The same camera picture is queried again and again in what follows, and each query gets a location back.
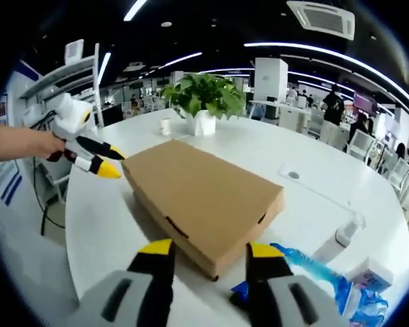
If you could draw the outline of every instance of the box handle slot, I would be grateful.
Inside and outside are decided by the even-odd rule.
[[[176,232],[178,232],[184,238],[189,238],[187,234],[185,234],[179,227],[177,227],[177,225],[174,223],[174,221],[170,217],[165,217],[165,219],[171,225],[171,227],[173,227],[176,230]]]
[[[267,214],[267,213],[264,213],[264,215],[259,219],[258,225],[259,225],[260,223],[262,223],[262,220],[264,220],[266,214]]]

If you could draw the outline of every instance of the cardboard box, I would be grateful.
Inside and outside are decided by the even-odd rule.
[[[284,207],[282,187],[176,140],[127,158],[123,169],[156,223],[214,279]]]

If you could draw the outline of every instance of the white box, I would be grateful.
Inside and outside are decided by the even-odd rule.
[[[355,269],[344,274],[353,283],[376,292],[383,292],[393,283],[393,273],[375,259],[367,258]]]

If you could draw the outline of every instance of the small white cup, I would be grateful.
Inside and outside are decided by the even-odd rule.
[[[162,135],[163,136],[170,135],[171,134],[170,119],[169,118],[161,119],[159,123],[160,123]]]

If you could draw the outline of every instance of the black ceiling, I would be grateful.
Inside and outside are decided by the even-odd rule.
[[[114,83],[118,77],[136,79],[151,70],[151,66],[195,52],[203,55],[157,70],[150,76],[166,76],[173,70],[199,72],[252,67],[255,57],[295,55],[360,73],[394,93],[409,107],[409,101],[379,77],[342,59],[300,49],[243,46],[249,42],[294,42],[327,48],[375,67],[409,92],[409,4],[399,7],[392,1],[364,1],[364,5],[355,0],[315,1],[354,12],[355,39],[348,41],[302,29],[284,0],[148,0],[131,22],[123,22],[134,2],[74,0],[70,5],[59,6],[27,47],[24,60],[46,74],[63,65],[67,43],[84,39],[84,56],[87,56],[99,42],[100,61],[106,51],[112,52],[103,86]],[[166,21],[172,22],[172,26],[161,27]],[[378,101],[387,101],[377,88],[336,67],[305,59],[283,59],[292,71],[348,83],[353,89],[374,92]],[[139,72],[123,73],[129,63],[137,61],[146,67]]]

